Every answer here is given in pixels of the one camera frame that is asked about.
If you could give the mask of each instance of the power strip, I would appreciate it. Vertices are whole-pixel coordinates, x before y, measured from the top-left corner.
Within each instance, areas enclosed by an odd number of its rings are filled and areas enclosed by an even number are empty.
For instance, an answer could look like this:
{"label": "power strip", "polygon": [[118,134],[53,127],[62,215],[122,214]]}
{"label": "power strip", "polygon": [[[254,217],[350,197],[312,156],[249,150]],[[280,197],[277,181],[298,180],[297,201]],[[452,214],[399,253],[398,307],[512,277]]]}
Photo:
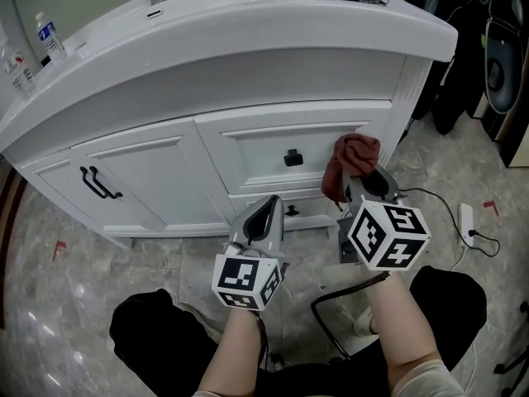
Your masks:
{"label": "power strip", "polygon": [[[472,209],[472,206],[469,206],[466,203],[461,203],[459,209],[461,236],[465,239],[466,243],[472,247],[474,246],[474,237],[469,235],[469,231],[474,229],[474,210]],[[461,238],[460,245],[465,246],[465,243]]]}

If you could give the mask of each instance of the red cloth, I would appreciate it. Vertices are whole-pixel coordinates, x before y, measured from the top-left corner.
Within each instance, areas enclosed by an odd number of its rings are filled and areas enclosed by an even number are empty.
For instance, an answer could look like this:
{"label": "red cloth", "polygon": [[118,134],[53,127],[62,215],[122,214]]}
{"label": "red cloth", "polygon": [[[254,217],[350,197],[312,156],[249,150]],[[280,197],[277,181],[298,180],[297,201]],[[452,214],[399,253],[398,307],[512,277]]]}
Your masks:
{"label": "red cloth", "polygon": [[333,202],[347,203],[344,195],[342,170],[356,178],[369,176],[379,163],[380,141],[370,136],[346,134],[334,145],[334,155],[327,164],[322,192]]}

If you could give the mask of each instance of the white box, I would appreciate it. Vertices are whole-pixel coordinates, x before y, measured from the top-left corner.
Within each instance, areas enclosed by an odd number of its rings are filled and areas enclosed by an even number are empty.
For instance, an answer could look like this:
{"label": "white box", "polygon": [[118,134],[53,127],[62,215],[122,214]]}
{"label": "white box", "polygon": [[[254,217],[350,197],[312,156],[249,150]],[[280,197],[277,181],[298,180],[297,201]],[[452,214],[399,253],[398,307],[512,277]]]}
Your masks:
{"label": "white box", "polygon": [[371,270],[408,270],[431,240],[418,208],[367,200],[348,237]]}
{"label": "white box", "polygon": [[212,290],[225,306],[262,311],[282,281],[278,259],[217,255]]}

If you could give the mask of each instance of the black cabinet handle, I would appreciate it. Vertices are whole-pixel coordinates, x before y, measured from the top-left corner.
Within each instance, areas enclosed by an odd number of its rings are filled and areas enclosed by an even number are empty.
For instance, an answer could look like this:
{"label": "black cabinet handle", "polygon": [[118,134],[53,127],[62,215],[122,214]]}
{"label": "black cabinet handle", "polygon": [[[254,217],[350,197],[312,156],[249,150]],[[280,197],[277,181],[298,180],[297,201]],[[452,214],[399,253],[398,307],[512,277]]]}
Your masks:
{"label": "black cabinet handle", "polygon": [[81,172],[83,172],[83,182],[98,196],[102,199],[106,199],[107,196],[105,194],[101,194],[92,184],[88,182],[86,179],[86,174],[88,173],[87,169],[83,166],[81,166]]}
{"label": "black cabinet handle", "polygon": [[123,197],[123,194],[119,192],[112,194],[103,184],[98,181],[98,179],[96,178],[96,175],[98,174],[98,169],[95,166],[90,166],[90,172],[92,172],[93,183],[96,184],[100,189],[102,189],[102,191],[106,194],[105,197],[110,197],[113,200],[117,199],[118,197]]}
{"label": "black cabinet handle", "polygon": [[290,149],[288,155],[284,157],[284,164],[286,166],[300,166],[303,164],[303,155],[298,154],[296,149]]}
{"label": "black cabinet handle", "polygon": [[292,216],[299,215],[299,212],[296,210],[296,206],[292,204],[288,206],[288,212],[286,212],[285,215],[292,217]]}

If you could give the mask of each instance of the red floor marker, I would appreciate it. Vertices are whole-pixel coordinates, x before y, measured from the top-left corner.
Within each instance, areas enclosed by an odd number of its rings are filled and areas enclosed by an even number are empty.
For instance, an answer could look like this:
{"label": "red floor marker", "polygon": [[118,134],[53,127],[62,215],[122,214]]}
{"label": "red floor marker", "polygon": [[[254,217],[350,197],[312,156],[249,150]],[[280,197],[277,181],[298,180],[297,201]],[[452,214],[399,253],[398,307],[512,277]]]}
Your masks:
{"label": "red floor marker", "polygon": [[484,208],[494,208],[494,212],[496,213],[496,216],[499,217],[498,208],[496,207],[496,203],[494,200],[490,200],[489,202],[483,203]]}
{"label": "red floor marker", "polygon": [[53,252],[52,261],[55,261],[55,258],[57,257],[57,253],[62,252],[63,250],[66,250],[66,243],[57,241],[55,244],[55,251]]}

